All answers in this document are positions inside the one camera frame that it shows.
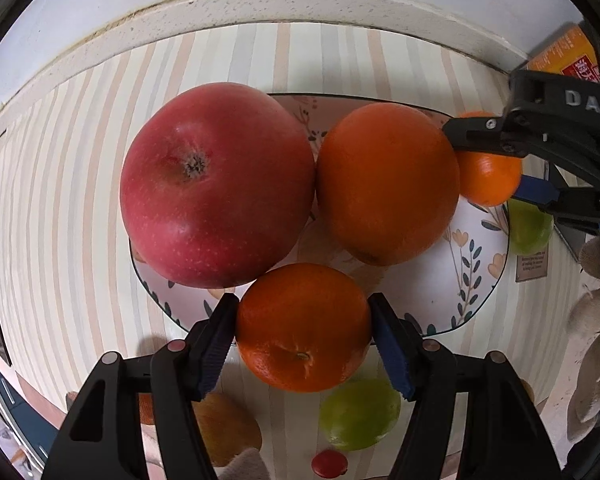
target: plate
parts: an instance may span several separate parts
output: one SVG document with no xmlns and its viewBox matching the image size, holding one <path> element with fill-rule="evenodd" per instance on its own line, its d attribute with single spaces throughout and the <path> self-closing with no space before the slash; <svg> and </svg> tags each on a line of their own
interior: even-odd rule
<svg viewBox="0 0 600 480">
<path fill-rule="evenodd" d="M 302 124 L 314 156 L 332 126 L 356 108 L 374 102 L 309 94 L 273 97 Z M 448 116 L 440 112 L 419 109 L 439 126 L 448 120 Z M 504 207 L 483 208 L 461 198 L 443 237 L 427 251 L 396 266 L 369 266 L 355 259 L 331 237 L 314 202 L 298 243 L 277 267 L 313 262 L 341 270 L 366 294 L 384 293 L 395 313 L 414 321 L 421 333 L 435 335 L 462 326 L 478 313 L 502 275 L 508 247 L 509 223 Z M 193 288 L 168 281 L 133 254 L 132 262 L 142 286 L 184 330 L 207 319 L 225 292 L 241 298 L 251 285 Z"/>
</svg>

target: tangerine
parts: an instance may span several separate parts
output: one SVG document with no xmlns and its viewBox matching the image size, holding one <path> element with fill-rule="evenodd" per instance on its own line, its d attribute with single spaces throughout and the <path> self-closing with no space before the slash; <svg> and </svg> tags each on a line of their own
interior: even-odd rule
<svg viewBox="0 0 600 480">
<path fill-rule="evenodd" d="M 371 314 L 346 274 L 317 264 L 270 270 L 240 300 L 235 340 L 261 380 L 290 392 L 346 381 L 365 358 Z"/>
<path fill-rule="evenodd" d="M 414 108 L 358 108 L 320 147 L 318 206 L 334 238 L 366 264 L 388 266 L 423 253 L 442 236 L 458 197 L 453 147 Z"/>
<path fill-rule="evenodd" d="M 468 112 L 461 117 L 491 117 L 488 112 Z M 460 194 L 484 207 L 504 204 L 518 189 L 522 159 L 493 153 L 456 152 L 460 167 Z"/>
</svg>

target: cherry tomato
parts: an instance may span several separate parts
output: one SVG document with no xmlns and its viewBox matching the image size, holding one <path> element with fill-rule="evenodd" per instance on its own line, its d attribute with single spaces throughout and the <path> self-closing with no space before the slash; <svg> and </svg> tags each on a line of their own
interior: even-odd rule
<svg viewBox="0 0 600 480">
<path fill-rule="evenodd" d="M 311 469 L 322 478 L 337 478 L 344 475 L 348 466 L 347 457 L 333 449 L 325 449 L 311 460 Z"/>
</svg>

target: yellow package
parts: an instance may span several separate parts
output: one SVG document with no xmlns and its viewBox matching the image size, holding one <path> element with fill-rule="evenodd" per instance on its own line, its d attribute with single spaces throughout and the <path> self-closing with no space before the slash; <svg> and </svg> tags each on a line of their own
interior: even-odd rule
<svg viewBox="0 0 600 480">
<path fill-rule="evenodd" d="M 529 61 L 526 68 L 600 83 L 595 50 L 577 25 Z"/>
</svg>

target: green fruit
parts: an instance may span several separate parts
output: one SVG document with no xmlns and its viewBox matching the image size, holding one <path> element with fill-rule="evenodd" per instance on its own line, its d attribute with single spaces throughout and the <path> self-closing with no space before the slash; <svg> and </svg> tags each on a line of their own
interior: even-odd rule
<svg viewBox="0 0 600 480">
<path fill-rule="evenodd" d="M 535 205 L 511 199 L 509 208 L 509 252 L 531 256 L 546 247 L 554 232 L 554 217 Z"/>
<path fill-rule="evenodd" d="M 387 381 L 350 381 L 320 406 L 319 424 L 329 443 L 342 451 L 378 443 L 400 415 L 400 394 Z"/>
</svg>

